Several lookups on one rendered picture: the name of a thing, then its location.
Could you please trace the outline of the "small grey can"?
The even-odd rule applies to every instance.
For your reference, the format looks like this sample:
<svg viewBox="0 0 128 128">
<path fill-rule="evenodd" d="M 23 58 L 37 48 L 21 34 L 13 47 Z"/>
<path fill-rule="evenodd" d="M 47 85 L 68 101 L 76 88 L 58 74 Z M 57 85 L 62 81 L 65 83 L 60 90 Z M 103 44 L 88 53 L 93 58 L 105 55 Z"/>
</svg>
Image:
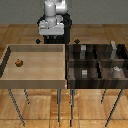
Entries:
<svg viewBox="0 0 128 128">
<path fill-rule="evenodd" d="M 120 77 L 120 71 L 121 71 L 121 68 L 119 67 L 114 67 L 113 68 L 113 77 L 114 78 L 119 78 Z"/>
</svg>

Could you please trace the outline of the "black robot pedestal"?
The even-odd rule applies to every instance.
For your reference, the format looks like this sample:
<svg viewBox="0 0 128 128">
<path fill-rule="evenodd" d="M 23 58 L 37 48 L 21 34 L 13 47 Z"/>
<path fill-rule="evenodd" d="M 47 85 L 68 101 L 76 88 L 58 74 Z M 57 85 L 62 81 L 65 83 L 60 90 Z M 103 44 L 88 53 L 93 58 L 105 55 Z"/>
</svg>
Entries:
<svg viewBox="0 0 128 128">
<path fill-rule="evenodd" d="M 39 22 L 45 18 L 43 15 L 38 21 L 38 29 Z M 70 15 L 68 13 L 63 15 L 63 23 L 64 23 L 64 34 L 63 35 L 41 35 L 44 37 L 45 44 L 68 44 L 70 42 L 70 29 L 72 25 L 72 20 L 70 19 Z"/>
</svg>

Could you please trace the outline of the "light wooden bin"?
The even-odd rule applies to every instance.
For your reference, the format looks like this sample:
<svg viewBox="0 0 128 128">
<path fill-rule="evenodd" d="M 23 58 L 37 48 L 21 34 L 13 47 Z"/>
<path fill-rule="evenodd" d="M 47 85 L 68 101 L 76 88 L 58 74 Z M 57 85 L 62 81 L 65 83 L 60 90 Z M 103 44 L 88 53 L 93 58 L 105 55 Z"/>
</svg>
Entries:
<svg viewBox="0 0 128 128">
<path fill-rule="evenodd" d="M 17 67 L 17 59 L 23 66 Z M 0 89 L 64 89 L 63 44 L 10 44 L 0 58 Z"/>
</svg>

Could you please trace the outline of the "tall grey box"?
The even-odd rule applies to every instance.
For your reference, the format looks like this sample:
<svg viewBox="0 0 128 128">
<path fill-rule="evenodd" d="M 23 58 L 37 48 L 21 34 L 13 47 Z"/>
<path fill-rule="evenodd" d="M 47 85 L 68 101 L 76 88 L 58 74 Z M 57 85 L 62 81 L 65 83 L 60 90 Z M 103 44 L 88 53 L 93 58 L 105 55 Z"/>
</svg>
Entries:
<svg viewBox="0 0 128 128">
<path fill-rule="evenodd" d="M 114 59 L 117 50 L 116 43 L 114 41 L 111 41 L 111 46 L 112 46 L 111 59 Z"/>
<path fill-rule="evenodd" d="M 80 59 L 85 59 L 86 45 L 81 45 Z"/>
</svg>

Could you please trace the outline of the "dark wooden compartment bin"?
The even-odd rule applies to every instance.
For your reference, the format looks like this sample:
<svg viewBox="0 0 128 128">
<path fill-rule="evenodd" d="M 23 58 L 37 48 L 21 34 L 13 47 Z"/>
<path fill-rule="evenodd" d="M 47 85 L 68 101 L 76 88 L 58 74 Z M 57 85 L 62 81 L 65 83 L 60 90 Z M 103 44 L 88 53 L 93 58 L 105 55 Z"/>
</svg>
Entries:
<svg viewBox="0 0 128 128">
<path fill-rule="evenodd" d="M 85 59 L 80 59 L 81 45 L 86 45 Z M 111 44 L 68 44 L 66 46 L 66 79 L 69 89 L 128 89 L 128 50 L 116 44 L 111 59 Z M 113 77 L 113 68 L 121 68 L 120 77 Z M 87 70 L 87 78 L 82 78 Z"/>
</svg>

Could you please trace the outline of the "pale grey gripper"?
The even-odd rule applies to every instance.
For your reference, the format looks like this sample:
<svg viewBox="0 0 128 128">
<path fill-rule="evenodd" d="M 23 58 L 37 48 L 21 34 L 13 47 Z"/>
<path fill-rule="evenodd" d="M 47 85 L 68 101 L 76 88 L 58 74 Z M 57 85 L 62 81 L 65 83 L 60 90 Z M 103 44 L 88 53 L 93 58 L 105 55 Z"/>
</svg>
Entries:
<svg viewBox="0 0 128 128">
<path fill-rule="evenodd" d="M 49 27 L 45 20 L 39 23 L 39 34 L 40 35 L 63 35 L 64 34 L 64 24 L 60 23 L 54 27 Z"/>
</svg>

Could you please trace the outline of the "small grey cube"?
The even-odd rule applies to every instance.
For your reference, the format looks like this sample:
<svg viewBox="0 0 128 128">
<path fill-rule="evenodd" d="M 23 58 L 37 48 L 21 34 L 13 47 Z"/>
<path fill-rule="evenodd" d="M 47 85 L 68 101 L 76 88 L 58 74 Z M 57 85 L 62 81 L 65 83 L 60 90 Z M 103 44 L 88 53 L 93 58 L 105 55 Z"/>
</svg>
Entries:
<svg viewBox="0 0 128 128">
<path fill-rule="evenodd" d="M 82 70 L 82 78 L 87 78 L 87 70 Z"/>
</svg>

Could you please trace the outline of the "grey metal table leg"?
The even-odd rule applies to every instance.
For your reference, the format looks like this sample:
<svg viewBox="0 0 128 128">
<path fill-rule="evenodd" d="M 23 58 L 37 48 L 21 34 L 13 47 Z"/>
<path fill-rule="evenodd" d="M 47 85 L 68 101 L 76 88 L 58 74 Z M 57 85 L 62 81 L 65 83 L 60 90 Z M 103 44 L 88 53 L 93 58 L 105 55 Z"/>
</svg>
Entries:
<svg viewBox="0 0 128 128">
<path fill-rule="evenodd" d="M 102 98 L 101 98 L 101 104 L 103 103 L 104 101 L 104 98 L 105 98 L 105 94 L 107 92 L 107 89 L 104 90 L 103 94 L 102 94 Z"/>
<path fill-rule="evenodd" d="M 71 105 L 70 127 L 72 127 L 73 107 L 74 107 L 74 89 L 70 89 L 70 105 Z"/>
<path fill-rule="evenodd" d="M 17 112 L 17 114 L 18 114 L 18 116 L 19 116 L 19 119 L 20 119 L 20 121 L 22 122 L 22 125 L 25 127 L 24 119 L 23 119 L 23 117 L 22 117 L 22 115 L 21 115 L 21 112 L 20 112 L 20 110 L 19 110 L 18 104 L 17 104 L 17 102 L 16 102 L 16 100 L 15 100 L 15 97 L 14 97 L 14 95 L 13 95 L 12 90 L 11 90 L 11 89 L 8 89 L 8 93 L 9 93 L 9 95 L 10 95 L 10 97 L 11 97 L 11 100 L 12 100 L 13 105 L 14 105 L 14 107 L 15 107 L 15 109 L 16 109 L 16 112 Z"/>
<path fill-rule="evenodd" d="M 60 123 L 61 89 L 57 89 L 58 122 Z"/>
<path fill-rule="evenodd" d="M 24 89 L 24 94 L 25 94 L 25 97 L 26 97 L 27 103 L 28 103 L 28 104 L 30 104 L 30 100 L 29 100 L 29 98 L 28 98 L 27 89 Z"/>
<path fill-rule="evenodd" d="M 122 96 L 122 93 L 123 93 L 123 89 L 120 90 L 120 92 L 119 92 L 119 94 L 117 96 L 117 99 L 115 100 L 115 103 L 113 104 L 113 107 L 112 107 L 112 109 L 111 109 L 111 111 L 109 113 L 109 116 L 108 116 L 107 120 L 106 120 L 105 127 L 108 126 L 108 124 L 109 124 L 109 122 L 111 120 L 111 117 L 112 117 L 112 115 L 113 115 L 113 113 L 114 113 L 114 111 L 115 111 L 115 109 L 117 107 L 117 104 L 118 104 L 118 102 L 119 102 L 119 100 L 120 100 L 120 98 Z"/>
</svg>

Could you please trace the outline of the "small brown ball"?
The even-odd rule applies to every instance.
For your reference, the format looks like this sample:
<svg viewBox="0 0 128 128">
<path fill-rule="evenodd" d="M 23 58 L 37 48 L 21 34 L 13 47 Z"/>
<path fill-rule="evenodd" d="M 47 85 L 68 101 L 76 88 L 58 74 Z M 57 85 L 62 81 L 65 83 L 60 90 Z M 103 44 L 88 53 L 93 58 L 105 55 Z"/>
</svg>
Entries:
<svg viewBox="0 0 128 128">
<path fill-rule="evenodd" d="M 16 64 L 17 67 L 21 67 L 21 66 L 23 66 L 23 61 L 20 60 L 20 59 L 17 59 L 17 61 L 15 62 L 15 64 Z"/>
</svg>

